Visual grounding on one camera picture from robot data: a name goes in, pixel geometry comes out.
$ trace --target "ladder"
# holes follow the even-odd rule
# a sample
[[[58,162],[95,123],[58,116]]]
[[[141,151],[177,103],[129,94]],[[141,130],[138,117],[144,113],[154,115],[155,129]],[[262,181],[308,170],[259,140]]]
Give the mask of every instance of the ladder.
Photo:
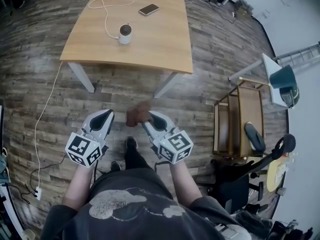
[[[294,50],[272,58],[282,68],[290,65],[292,69],[300,69],[306,65],[320,61],[320,41],[309,47]]]

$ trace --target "gray t-shirt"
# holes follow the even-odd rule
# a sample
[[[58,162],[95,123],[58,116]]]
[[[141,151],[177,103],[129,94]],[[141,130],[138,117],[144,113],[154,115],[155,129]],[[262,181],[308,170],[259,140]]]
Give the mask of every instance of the gray t-shirt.
[[[224,231],[221,225],[239,228],[214,198],[204,196],[184,207],[173,200],[153,170],[137,168],[98,178],[78,212],[65,205],[53,206],[40,239],[228,239],[218,232]]]

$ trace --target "charger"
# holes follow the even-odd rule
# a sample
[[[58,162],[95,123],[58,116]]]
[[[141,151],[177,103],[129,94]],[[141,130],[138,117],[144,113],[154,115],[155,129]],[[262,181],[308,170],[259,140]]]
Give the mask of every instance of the charger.
[[[41,195],[42,195],[42,189],[37,186],[35,188],[35,198],[40,201],[41,200]]]
[[[95,7],[92,7],[91,4],[96,2],[96,1],[100,1],[102,3],[102,6],[95,6]],[[126,4],[109,4],[109,5],[105,5],[105,2],[103,0],[92,0],[89,4],[88,4],[88,7],[90,9],[101,9],[101,8],[104,8],[105,9],[105,12],[106,12],[106,16],[105,16],[105,20],[104,20],[104,29],[105,29],[105,32],[107,33],[107,35],[113,39],[119,39],[118,36],[114,36],[114,35],[111,35],[108,30],[107,30],[107,19],[108,19],[108,10],[107,8],[108,7],[113,7],[113,6],[129,6],[129,5],[132,5],[133,3],[135,2],[135,0],[132,0],[132,2],[130,3],[126,3]]]

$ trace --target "wooden floor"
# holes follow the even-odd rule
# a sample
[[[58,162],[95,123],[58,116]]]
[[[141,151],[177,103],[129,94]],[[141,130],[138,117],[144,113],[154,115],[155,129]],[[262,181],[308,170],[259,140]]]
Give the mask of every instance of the wooden floor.
[[[59,57],[70,31],[89,0],[25,0],[25,6],[0,12],[0,99],[5,107],[3,142],[8,149],[8,167],[12,183],[25,191],[31,171],[38,168],[34,147],[34,129],[51,92],[59,67]],[[272,55],[260,25],[252,20],[231,24],[213,11],[203,0],[185,0],[192,46],[194,74],[186,75],[162,98],[152,99],[155,87],[169,72],[143,71],[126,66],[97,65],[85,67],[96,87],[88,93],[71,69],[61,67],[56,87],[38,126],[36,142],[41,166],[59,163],[65,155],[65,144],[90,113],[113,109],[115,121],[107,138],[109,150],[99,163],[107,172],[110,162],[123,164],[124,143],[134,136],[145,159],[153,165],[157,160],[141,126],[126,127],[126,110],[136,103],[150,100],[152,109],[168,115],[189,134],[194,148],[186,163],[193,175],[211,172],[209,161],[213,149],[213,103],[233,85],[228,76],[260,58],[263,52]],[[232,21],[233,5],[216,8]],[[263,79],[261,72],[254,73]],[[264,115],[265,139],[268,150],[286,132],[284,112]],[[26,228],[40,234],[50,207],[62,200],[76,165],[68,158],[40,172],[43,189],[41,201],[32,195],[23,202],[12,189],[14,203]],[[167,165],[158,173],[173,191]],[[37,173],[32,185],[38,184]],[[268,194],[269,201],[274,195]]]

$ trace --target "power strip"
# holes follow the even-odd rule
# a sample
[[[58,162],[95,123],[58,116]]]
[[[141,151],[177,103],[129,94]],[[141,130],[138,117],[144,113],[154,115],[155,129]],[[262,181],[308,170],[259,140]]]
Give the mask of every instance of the power strip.
[[[37,186],[35,188],[35,198],[40,201],[41,200],[41,196],[42,196],[42,189]]]

